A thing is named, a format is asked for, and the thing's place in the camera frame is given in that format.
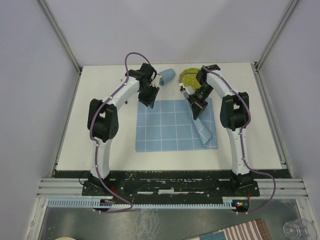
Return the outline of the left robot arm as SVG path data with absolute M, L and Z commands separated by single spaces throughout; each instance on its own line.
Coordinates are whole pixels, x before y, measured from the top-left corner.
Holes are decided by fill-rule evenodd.
M 110 149 L 119 130 L 118 110 L 135 93 L 138 101 L 147 108 L 154 108 L 159 87 L 153 86 L 157 71 L 149 63 L 138 70 L 130 69 L 120 85 L 103 99 L 92 99 L 89 104 L 87 128 L 94 144 L 93 164 L 89 181 L 99 195 L 106 195 L 111 183 L 106 180 L 110 173 Z

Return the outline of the blue checked cloth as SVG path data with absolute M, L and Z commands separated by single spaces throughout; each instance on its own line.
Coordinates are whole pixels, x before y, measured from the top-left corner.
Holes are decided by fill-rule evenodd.
M 213 100 L 193 119 L 185 99 L 157 100 L 154 108 L 138 103 L 135 150 L 138 153 L 216 150 Z

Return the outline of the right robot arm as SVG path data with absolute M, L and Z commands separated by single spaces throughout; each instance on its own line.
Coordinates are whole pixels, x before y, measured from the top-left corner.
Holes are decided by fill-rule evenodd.
M 239 92 L 223 77 L 216 65 L 202 66 L 196 74 L 200 87 L 186 97 L 194 121 L 198 120 L 209 106 L 207 98 L 215 90 L 221 98 L 220 122 L 226 129 L 232 156 L 229 189 L 236 196 L 247 191 L 254 183 L 248 167 L 246 128 L 251 122 L 249 95 Z

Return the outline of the blue cup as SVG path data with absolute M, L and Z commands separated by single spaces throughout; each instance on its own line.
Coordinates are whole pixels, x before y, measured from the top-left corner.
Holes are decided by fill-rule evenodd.
M 175 78 L 176 72 L 174 69 L 169 68 L 159 72 L 158 75 L 159 75 L 159 84 L 161 86 L 164 86 Z

